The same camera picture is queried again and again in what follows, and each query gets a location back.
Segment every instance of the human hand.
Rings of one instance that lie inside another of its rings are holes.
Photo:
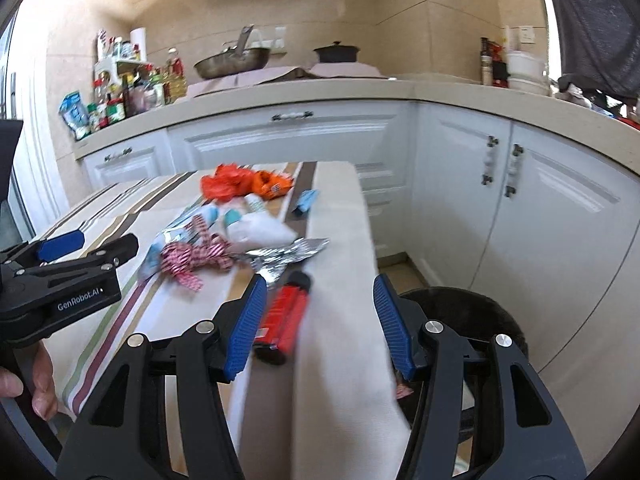
[[[58,399],[53,384],[53,363],[42,341],[33,360],[33,411],[43,420],[49,420],[58,412]],[[9,370],[0,368],[0,397],[18,397],[22,394],[22,381]]]

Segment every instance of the orange plastic bag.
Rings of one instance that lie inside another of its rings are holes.
[[[229,202],[235,196],[251,193],[254,171],[235,164],[221,164],[216,173],[200,179],[202,195],[207,200]]]
[[[293,186],[293,179],[287,175],[270,171],[252,171],[239,168],[236,164],[221,164],[216,173],[200,179],[202,195],[207,200],[228,202],[235,196],[255,193],[264,200],[271,200],[286,194]]]
[[[286,195],[292,186],[293,179],[290,176],[270,171],[256,171],[252,192],[264,200],[271,200]]]

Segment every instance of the cooking oil bottle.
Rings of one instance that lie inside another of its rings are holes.
[[[184,76],[184,65],[178,57],[178,49],[174,46],[169,49],[165,77],[166,82],[169,83],[169,94],[172,103],[175,103],[177,98],[187,95],[187,79]]]

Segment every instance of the metal screw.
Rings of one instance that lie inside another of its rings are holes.
[[[142,334],[133,334],[127,339],[127,344],[132,348],[142,345],[143,342],[145,342],[145,337]]]
[[[431,332],[432,334],[439,334],[444,330],[444,327],[442,326],[441,322],[433,321],[433,320],[427,321],[424,324],[424,328],[426,329],[427,332]]]
[[[199,334],[209,334],[216,326],[210,321],[201,321],[196,325],[196,332]]]
[[[505,348],[507,346],[511,346],[511,338],[506,334],[498,334],[495,337],[495,342],[497,342],[500,346],[504,346]]]

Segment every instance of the red tube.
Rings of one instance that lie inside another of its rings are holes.
[[[281,365],[291,355],[310,288],[311,278],[304,272],[296,270],[289,275],[256,333],[254,350],[258,359]]]

